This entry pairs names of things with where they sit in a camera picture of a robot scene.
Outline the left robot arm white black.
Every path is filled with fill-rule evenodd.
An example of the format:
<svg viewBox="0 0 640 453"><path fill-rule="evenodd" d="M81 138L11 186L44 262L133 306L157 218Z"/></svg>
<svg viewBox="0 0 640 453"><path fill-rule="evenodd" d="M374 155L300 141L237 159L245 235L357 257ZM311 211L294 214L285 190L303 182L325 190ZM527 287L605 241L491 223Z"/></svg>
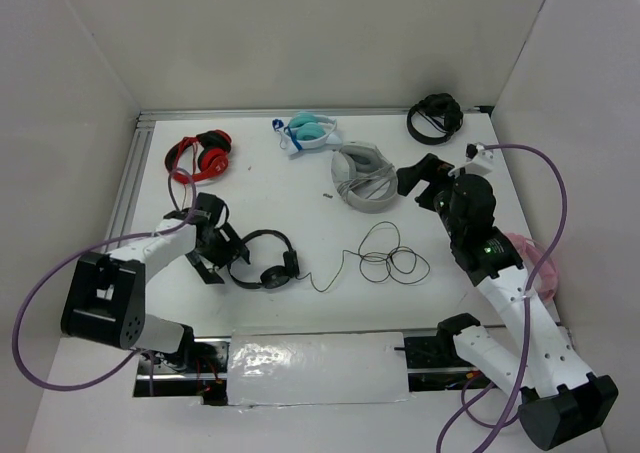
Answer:
<svg viewBox="0 0 640 453"><path fill-rule="evenodd" d="M82 254L63 309L62 332L122 350L150 351L176 372L189 370L205 351L193 328L146 312L147 283L180 257L206 285L222 284L219 269L249 258L221 198L199 193L194 210L166 214L153 235L108 253Z"/></svg>

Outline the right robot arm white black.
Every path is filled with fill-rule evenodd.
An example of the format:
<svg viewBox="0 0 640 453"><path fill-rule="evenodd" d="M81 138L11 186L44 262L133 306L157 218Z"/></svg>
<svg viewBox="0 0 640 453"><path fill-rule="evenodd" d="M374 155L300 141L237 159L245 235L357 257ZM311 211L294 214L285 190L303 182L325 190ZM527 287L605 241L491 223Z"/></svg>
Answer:
<svg viewBox="0 0 640 453"><path fill-rule="evenodd" d="M510 353L470 314L438 326L436 352L448 365L463 360L508 394L529 439L549 451L604 423L619 395L573 349L546 306L527 292L528 270L514 245L494 224L496 198L485 176L492 156L482 152L456 168L433 154L397 171L400 195L421 181L416 203L438 214L458 266L503 320L520 349Z"/></svg>

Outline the black wired headphones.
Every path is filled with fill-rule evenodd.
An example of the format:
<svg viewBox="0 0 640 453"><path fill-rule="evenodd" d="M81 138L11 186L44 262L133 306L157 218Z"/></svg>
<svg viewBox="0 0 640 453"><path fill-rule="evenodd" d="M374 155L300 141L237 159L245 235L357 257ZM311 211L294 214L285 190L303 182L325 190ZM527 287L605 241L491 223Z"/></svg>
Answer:
<svg viewBox="0 0 640 453"><path fill-rule="evenodd" d="M383 229L390 230L394 234L395 243L393 246L386 252L366 250L365 244L370 237ZM282 263L265 269L259 275L257 281L241 280L233 273L232 265L228 265L227 273L229 277L241 289L273 291L286 286L293 280L308 280L315 292L326 294L330 292L342 274L348 257L358 259L360 276L371 284L383 284L391 281L402 286L414 286L426 280L432 272L432 266L429 261L403 243L400 229L391 221L380 221L374 224L364 235L355 250L343 249L340 256L340 265L334 276L324 287L319 287L316 284L311 271L307 273L301 272L298 253L291 240L284 233L273 229L260 229L249 233L242 241L247 244L263 236L276 238L283 243L285 250L282 253Z"/></svg>

